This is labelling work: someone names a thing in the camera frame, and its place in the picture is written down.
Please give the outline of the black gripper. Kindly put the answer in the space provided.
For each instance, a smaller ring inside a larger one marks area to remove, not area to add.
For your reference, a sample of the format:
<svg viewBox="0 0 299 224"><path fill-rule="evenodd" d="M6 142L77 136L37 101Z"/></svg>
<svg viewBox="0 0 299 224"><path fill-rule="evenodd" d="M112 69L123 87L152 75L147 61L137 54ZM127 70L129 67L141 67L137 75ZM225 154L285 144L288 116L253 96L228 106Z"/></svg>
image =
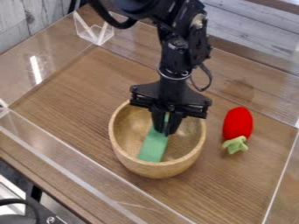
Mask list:
<svg viewBox="0 0 299 224"><path fill-rule="evenodd" d="M187 80L191 74L183 73L171 76L160 72L160 79L155 82L133 85L131 91L131 104L149 110L153 128L164 132L165 113L169 114L167 134L172 135L185 116L205 119L211 99L191 89Z"/></svg>

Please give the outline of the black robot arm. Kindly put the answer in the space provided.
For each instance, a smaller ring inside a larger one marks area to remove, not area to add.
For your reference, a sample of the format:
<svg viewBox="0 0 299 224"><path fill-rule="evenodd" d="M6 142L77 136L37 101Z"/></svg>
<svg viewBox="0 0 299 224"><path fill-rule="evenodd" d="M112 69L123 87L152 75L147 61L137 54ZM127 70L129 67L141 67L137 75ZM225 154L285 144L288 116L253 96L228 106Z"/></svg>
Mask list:
<svg viewBox="0 0 299 224"><path fill-rule="evenodd" d="M137 21L149 19L157 30L161 60L159 81L131 87L129 103L151 112L153 129L171 135L183 118L204 119L211 99L207 90L193 84L192 72L208 72L204 60L211 57L207 35L207 12L200 0L115 0L125 21L117 21L100 0L88 3L104 21L117 29L131 28Z"/></svg>

